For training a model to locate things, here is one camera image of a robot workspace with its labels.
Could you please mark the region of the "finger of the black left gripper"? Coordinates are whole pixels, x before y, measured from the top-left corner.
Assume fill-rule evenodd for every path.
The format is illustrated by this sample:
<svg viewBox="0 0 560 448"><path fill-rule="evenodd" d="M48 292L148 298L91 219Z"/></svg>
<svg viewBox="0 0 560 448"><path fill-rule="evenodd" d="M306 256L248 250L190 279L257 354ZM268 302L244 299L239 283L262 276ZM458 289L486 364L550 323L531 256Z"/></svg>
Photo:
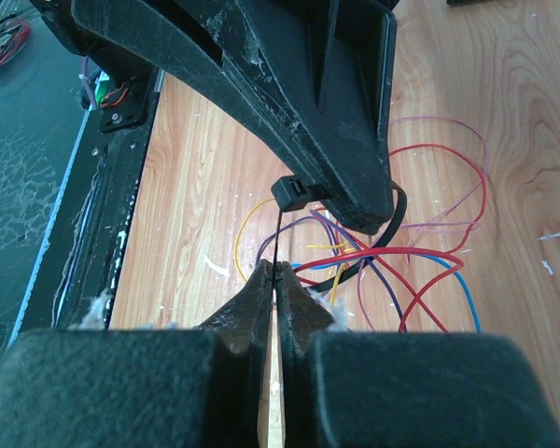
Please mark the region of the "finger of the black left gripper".
<svg viewBox="0 0 560 448"><path fill-rule="evenodd" d="M76 1L75 22L227 112L348 229L394 210L387 128L391 1Z"/></svg>

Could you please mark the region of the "black zip tie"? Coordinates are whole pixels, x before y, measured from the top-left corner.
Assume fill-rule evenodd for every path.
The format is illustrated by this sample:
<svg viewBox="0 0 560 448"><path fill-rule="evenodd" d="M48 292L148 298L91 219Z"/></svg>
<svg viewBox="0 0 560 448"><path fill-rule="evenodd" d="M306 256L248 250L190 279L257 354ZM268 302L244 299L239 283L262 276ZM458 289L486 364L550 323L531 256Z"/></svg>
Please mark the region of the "black zip tie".
<svg viewBox="0 0 560 448"><path fill-rule="evenodd" d="M385 248L396 235L406 213L407 195L394 181L391 188L397 193L397 205L394 214L382 236L372 248ZM273 198L279 206L276 232L274 235L273 262L277 261L277 243L281 229L282 215L285 212L302 210L308 203L331 198L329 192L321 185L305 185L300 178L294 175L280 177L271 188Z"/></svg>

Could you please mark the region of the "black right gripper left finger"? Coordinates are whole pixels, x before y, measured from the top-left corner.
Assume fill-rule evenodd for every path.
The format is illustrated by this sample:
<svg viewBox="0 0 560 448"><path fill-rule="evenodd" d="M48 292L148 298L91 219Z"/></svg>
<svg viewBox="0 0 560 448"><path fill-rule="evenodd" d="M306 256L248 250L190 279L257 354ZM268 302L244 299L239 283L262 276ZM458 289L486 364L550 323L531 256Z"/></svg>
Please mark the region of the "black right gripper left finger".
<svg viewBox="0 0 560 448"><path fill-rule="evenodd" d="M36 329L0 359L0 447L256 447L273 266L193 329Z"/></svg>

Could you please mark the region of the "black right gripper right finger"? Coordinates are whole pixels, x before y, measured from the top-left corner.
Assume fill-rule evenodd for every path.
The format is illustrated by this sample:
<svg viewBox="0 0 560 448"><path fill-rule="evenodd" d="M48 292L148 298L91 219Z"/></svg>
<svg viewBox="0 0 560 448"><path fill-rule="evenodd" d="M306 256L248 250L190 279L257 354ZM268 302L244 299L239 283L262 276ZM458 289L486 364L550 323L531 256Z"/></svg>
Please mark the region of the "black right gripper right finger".
<svg viewBox="0 0 560 448"><path fill-rule="evenodd" d="M339 329L274 271L288 447L560 447L536 374L483 333Z"/></svg>

